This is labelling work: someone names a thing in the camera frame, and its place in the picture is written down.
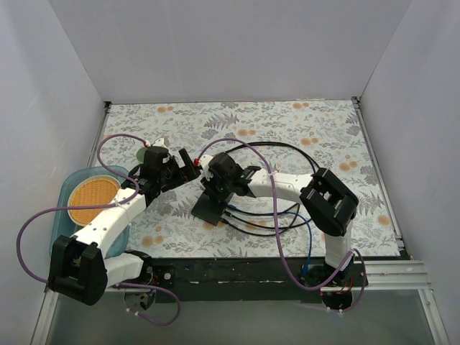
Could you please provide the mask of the black network switch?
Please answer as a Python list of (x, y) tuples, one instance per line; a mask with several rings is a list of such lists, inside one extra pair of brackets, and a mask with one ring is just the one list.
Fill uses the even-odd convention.
[(203, 191), (192, 208), (191, 214), (197, 219), (217, 226), (232, 196), (233, 194), (230, 193), (223, 198), (217, 198)]

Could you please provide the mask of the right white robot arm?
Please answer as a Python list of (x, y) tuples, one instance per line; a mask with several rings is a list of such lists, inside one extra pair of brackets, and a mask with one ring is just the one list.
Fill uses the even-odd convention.
[(332, 285), (351, 277), (351, 228), (358, 198), (329, 169), (309, 175), (268, 172), (262, 167), (242, 168), (228, 154), (203, 155), (195, 161), (203, 171), (208, 201), (227, 203), (234, 195), (269, 198), (303, 205), (314, 225), (324, 233), (325, 276)]

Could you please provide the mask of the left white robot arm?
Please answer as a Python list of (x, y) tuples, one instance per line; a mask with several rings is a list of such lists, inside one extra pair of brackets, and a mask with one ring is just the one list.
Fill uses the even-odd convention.
[(179, 166), (169, 149), (147, 148), (142, 163), (129, 171), (113, 200), (113, 206), (100, 212), (94, 220), (72, 236), (59, 236), (52, 246), (49, 289), (86, 305), (94, 305), (106, 288), (128, 282), (139, 288), (154, 278), (148, 266), (150, 256), (128, 250), (109, 257), (111, 245), (161, 193), (180, 187), (201, 174), (197, 160), (187, 151), (179, 155)]

